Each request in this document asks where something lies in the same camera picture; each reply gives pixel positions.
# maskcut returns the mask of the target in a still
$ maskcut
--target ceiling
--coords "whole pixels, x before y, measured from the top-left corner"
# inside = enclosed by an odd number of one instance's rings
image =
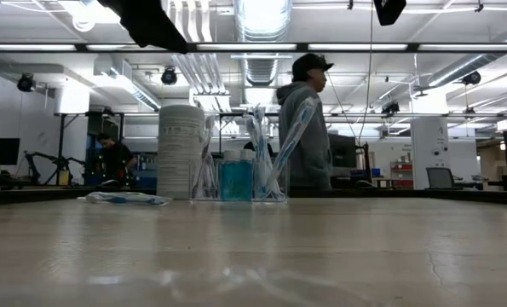
[[[210,28],[217,42],[236,41],[236,27],[232,14],[232,0],[211,0]],[[407,9],[467,9],[477,6],[477,0],[408,0]],[[507,9],[507,0],[482,1],[486,8]],[[30,10],[9,4],[0,5],[0,42],[13,43],[129,43],[128,33],[116,24],[98,24],[89,32],[78,32],[72,26],[67,12],[33,12],[40,7],[28,0],[11,1]],[[291,13],[288,40],[292,42],[369,42],[371,12],[365,8],[370,0],[355,0],[355,8],[347,10],[348,1],[295,0]],[[62,10],[56,2],[41,2],[48,10]],[[403,14],[393,26],[381,27],[374,16],[372,37],[375,42],[493,42],[507,30],[507,10],[485,9],[445,14]],[[279,76],[274,86],[290,82],[291,64],[299,55],[289,54],[290,59],[281,60]],[[189,86],[184,80],[177,85],[163,86],[160,73],[165,66],[173,65],[167,54],[124,54],[134,68],[134,78],[154,96],[164,100],[187,99]],[[380,107],[378,97],[391,90],[399,82],[410,80],[416,74],[437,72],[465,55],[459,54],[325,54],[336,65],[330,71],[327,87],[320,94],[325,112],[364,112],[366,106]],[[60,64],[80,74],[93,84],[98,84],[93,74],[96,55],[71,54],[0,54],[1,61],[24,64]],[[247,105],[241,65],[229,54],[217,55],[225,85],[231,95],[231,106]],[[471,86],[464,95],[462,85],[445,87],[450,111],[460,112],[469,104],[500,96],[507,92],[507,56],[479,70],[481,84]],[[92,100],[116,109],[133,111],[137,102],[120,89],[100,85],[102,91]],[[408,106],[401,103],[401,111]],[[507,110],[507,100],[500,101],[483,110],[496,113]]]

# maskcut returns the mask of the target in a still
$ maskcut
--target workbench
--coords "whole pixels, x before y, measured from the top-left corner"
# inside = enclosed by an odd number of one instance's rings
[[[0,306],[342,306],[350,295],[380,306],[507,306],[507,206],[0,206]]]

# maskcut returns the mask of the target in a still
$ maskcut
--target bottle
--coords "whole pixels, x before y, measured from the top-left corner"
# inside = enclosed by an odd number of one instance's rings
[[[221,165],[221,200],[251,201],[254,157],[250,149],[225,152]]]

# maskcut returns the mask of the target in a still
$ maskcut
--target air duct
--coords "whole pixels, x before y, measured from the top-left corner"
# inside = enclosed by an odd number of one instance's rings
[[[507,31],[503,34],[497,36],[492,40],[493,43],[507,43]],[[506,54],[484,54],[484,55],[467,55],[460,59],[459,61],[454,62],[451,65],[443,68],[439,72],[434,73],[429,76],[426,84],[421,84],[417,90],[428,90],[434,87],[441,87],[446,84],[451,83],[452,81],[463,78],[464,76],[469,75],[470,73],[484,67],[494,61],[504,57]],[[402,97],[404,94],[407,94],[409,89],[400,86],[394,91],[390,92],[391,97],[394,99],[398,99]]]
[[[233,0],[239,41],[282,42],[287,38],[292,0]],[[245,79],[255,86],[268,86],[278,71],[277,60],[243,60]]]

